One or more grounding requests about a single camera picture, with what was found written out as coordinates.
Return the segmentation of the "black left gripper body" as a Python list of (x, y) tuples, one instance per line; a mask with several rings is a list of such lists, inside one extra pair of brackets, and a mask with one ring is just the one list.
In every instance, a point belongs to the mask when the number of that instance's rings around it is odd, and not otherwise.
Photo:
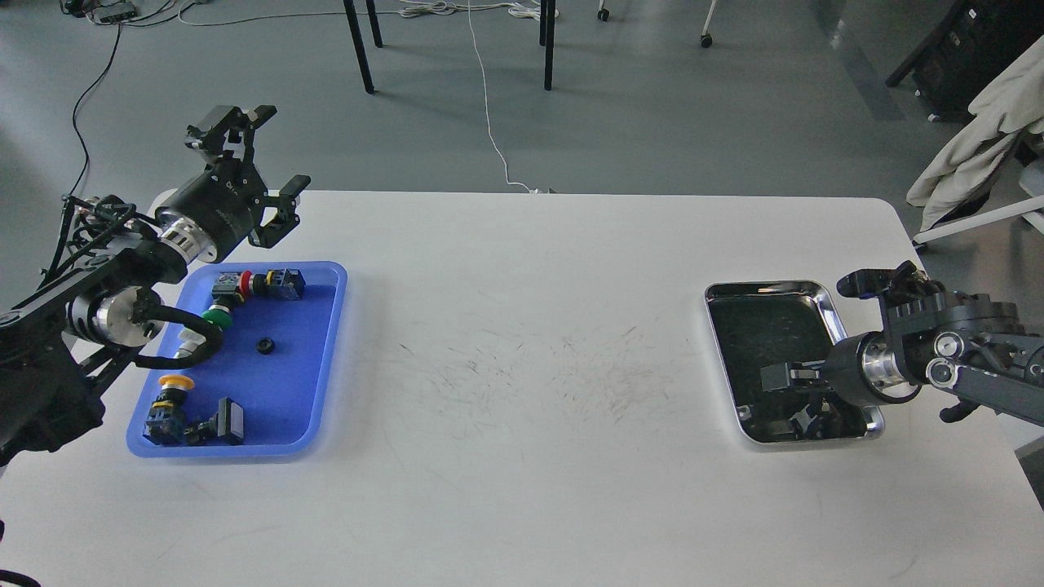
[(214, 167), (184, 183), (156, 208), (161, 224), (189, 219), (209, 239), (199, 258), (222, 263), (259, 222), (266, 185), (254, 167)]

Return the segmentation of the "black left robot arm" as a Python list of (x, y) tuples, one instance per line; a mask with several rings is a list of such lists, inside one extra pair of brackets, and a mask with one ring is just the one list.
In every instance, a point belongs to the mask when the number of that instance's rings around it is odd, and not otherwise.
[(272, 196), (254, 164), (254, 134), (276, 107), (217, 105), (185, 137), (205, 168), (153, 216), (116, 196), (64, 198), (60, 242), (34, 294), (2, 315), (2, 463), (55, 452), (100, 427), (102, 394), (130, 365), (185, 370), (222, 346), (231, 310), (253, 294), (301, 289), (299, 278), (243, 272), (201, 315), (167, 306), (194, 261), (221, 263), (242, 241), (271, 249), (301, 224), (310, 178)]

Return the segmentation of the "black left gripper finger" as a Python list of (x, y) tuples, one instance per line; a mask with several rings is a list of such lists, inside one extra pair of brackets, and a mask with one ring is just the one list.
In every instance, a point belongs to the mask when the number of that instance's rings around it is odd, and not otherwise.
[(296, 205), (310, 182), (309, 175), (296, 174), (275, 196), (262, 193), (250, 206), (250, 216), (254, 224), (250, 231), (251, 245), (271, 249), (301, 224)]
[[(264, 126), (277, 113), (276, 105), (258, 105), (253, 110), (242, 110), (235, 105), (216, 105), (201, 122), (186, 130), (185, 145), (197, 150), (205, 161), (204, 171), (198, 177), (188, 179), (192, 183), (209, 177), (217, 164), (223, 161), (238, 161), (246, 168), (246, 175), (260, 179), (254, 166), (254, 134)], [(235, 157), (239, 146), (241, 157)]]

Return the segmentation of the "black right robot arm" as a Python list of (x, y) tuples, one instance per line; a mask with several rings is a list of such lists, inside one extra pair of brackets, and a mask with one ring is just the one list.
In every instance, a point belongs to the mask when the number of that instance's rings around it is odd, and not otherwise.
[(871, 406), (906, 404), (887, 390), (933, 386), (958, 398), (940, 420), (958, 422), (980, 406), (1042, 424), (1042, 338), (1020, 323), (1013, 303), (950, 291), (910, 261), (895, 271), (854, 271), (838, 282), (846, 298), (876, 298), (883, 329), (835, 343), (823, 360), (762, 368), (766, 391), (804, 391)]

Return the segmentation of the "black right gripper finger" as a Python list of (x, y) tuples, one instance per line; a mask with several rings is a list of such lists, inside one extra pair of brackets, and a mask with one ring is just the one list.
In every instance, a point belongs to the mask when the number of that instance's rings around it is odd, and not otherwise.
[(825, 391), (829, 383), (823, 376), (824, 363), (772, 363), (760, 369), (762, 391)]

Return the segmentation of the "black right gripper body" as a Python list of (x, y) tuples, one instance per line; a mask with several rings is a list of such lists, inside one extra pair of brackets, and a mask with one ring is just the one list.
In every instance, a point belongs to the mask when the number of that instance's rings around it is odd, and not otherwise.
[(873, 406), (878, 404), (876, 389), (864, 373), (864, 352), (876, 332), (865, 332), (858, 337), (845, 338), (830, 350), (821, 365), (821, 378), (845, 404)]

